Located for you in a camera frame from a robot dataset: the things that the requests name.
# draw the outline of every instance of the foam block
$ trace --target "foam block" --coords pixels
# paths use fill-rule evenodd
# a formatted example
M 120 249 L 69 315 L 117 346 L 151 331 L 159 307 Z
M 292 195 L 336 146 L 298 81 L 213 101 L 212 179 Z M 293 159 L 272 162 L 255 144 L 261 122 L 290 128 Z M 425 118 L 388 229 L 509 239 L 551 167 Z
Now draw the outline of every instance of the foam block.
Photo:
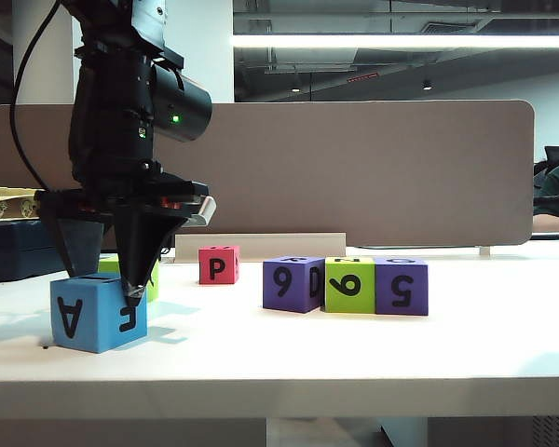
M 118 264 L 118 255 L 101 258 L 97 267 L 98 272 L 118 273 L 120 274 L 120 265 Z M 159 261 L 156 261 L 151 270 L 151 280 L 147 282 L 147 302 L 151 303 L 159 296 Z
M 128 307 L 117 274 L 52 281 L 50 310 L 56 345 L 100 353 L 147 335 L 147 300 Z
M 199 284 L 234 284 L 239 280 L 240 247 L 214 246 L 198 249 Z
M 375 258 L 376 313 L 429 314 L 429 266 L 414 258 Z
M 325 311 L 357 314 L 375 312 L 373 258 L 325 259 Z
M 263 262 L 263 307 L 306 313 L 321 305 L 324 258 L 282 256 Z

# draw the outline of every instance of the blue foam cube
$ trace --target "blue foam cube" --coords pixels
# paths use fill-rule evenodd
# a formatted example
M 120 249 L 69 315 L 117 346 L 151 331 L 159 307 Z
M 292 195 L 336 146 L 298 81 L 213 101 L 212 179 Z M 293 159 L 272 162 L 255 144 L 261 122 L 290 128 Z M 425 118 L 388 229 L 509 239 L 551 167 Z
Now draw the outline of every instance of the blue foam cube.
M 50 283 L 56 345 L 100 353 L 147 335 L 147 299 L 127 306 L 120 275 L 96 273 Z

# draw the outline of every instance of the black cable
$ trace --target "black cable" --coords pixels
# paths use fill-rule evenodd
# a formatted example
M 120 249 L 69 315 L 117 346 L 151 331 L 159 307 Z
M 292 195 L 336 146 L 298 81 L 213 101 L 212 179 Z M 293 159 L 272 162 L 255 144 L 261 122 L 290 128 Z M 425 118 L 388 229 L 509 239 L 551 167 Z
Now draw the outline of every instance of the black cable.
M 12 91 L 12 99 L 10 100 L 10 110 L 9 110 L 10 132 L 12 133 L 12 139 L 15 143 L 15 146 L 17 147 L 17 152 L 19 152 L 20 159 L 25 164 L 25 167 L 27 168 L 27 170 L 29 170 L 29 172 L 31 172 L 31 174 L 34 176 L 35 181 L 38 182 L 39 185 L 47 191 L 49 190 L 48 186 L 41 179 L 41 177 L 39 176 L 37 171 L 34 169 L 31 162 L 29 161 L 29 158 L 27 158 L 27 155 L 23 151 L 22 145 L 20 144 L 19 133 L 17 132 L 17 122 L 16 122 L 16 119 L 15 119 L 15 107 L 17 106 L 17 96 L 19 96 L 20 82 L 22 80 L 22 76 L 23 76 L 23 73 L 25 71 L 25 66 L 27 65 L 27 61 L 31 57 L 31 53 L 34 50 L 35 45 L 37 44 L 37 41 L 39 40 L 41 35 L 44 33 L 46 28 L 48 27 L 52 18 L 56 14 L 56 11 L 58 10 L 59 6 L 60 6 L 60 1 L 56 0 L 54 2 L 54 5 L 52 6 L 51 10 L 49 11 L 48 15 L 44 19 L 44 21 L 41 23 L 41 25 L 39 25 L 39 28 L 35 32 L 34 38 L 31 39 L 31 42 L 29 43 L 29 46 L 25 50 L 25 53 L 23 54 L 23 57 L 20 60 L 19 70 L 17 71 L 17 77 L 15 79 L 15 86 L 14 86 L 14 89 Z

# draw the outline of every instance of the purple foam cube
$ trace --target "purple foam cube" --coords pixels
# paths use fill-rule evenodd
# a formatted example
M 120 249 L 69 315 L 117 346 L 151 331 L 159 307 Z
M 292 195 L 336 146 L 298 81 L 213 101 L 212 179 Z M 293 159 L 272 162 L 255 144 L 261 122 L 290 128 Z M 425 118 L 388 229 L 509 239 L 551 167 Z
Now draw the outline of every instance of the purple foam cube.
M 306 313 L 325 296 L 325 258 L 282 256 L 263 262 L 263 307 Z
M 429 314 L 429 266 L 415 258 L 375 258 L 375 312 Z

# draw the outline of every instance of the yellow object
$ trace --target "yellow object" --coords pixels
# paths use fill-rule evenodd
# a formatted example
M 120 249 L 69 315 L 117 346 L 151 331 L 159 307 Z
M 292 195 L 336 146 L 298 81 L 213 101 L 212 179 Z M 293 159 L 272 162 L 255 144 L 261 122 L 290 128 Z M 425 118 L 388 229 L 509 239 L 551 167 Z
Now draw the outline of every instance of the yellow object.
M 0 221 L 37 219 L 37 203 L 32 188 L 6 188 L 0 186 Z
M 97 268 L 98 272 L 103 273 L 120 273 L 120 266 L 118 265 L 118 255 L 110 256 L 108 258 L 101 258 L 100 264 Z M 147 283 L 147 302 L 151 303 L 159 296 L 159 261 L 153 266 L 151 272 L 151 280 Z

